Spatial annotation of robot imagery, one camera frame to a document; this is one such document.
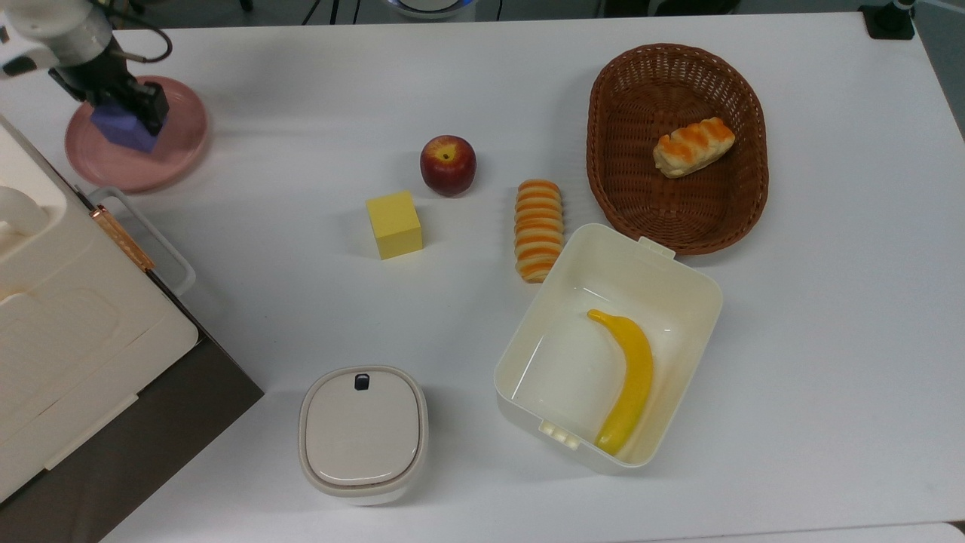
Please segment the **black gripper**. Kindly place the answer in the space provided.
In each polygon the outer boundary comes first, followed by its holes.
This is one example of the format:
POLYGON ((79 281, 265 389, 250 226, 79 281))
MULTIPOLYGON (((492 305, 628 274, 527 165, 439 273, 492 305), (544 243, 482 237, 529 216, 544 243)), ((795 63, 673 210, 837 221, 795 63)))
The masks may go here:
POLYGON ((74 100, 98 107, 103 100, 132 106, 134 113, 152 137, 164 127, 170 106, 163 87, 155 81, 138 83, 119 55, 123 48, 111 38, 106 49, 92 60, 76 66, 55 66, 51 78, 74 100))

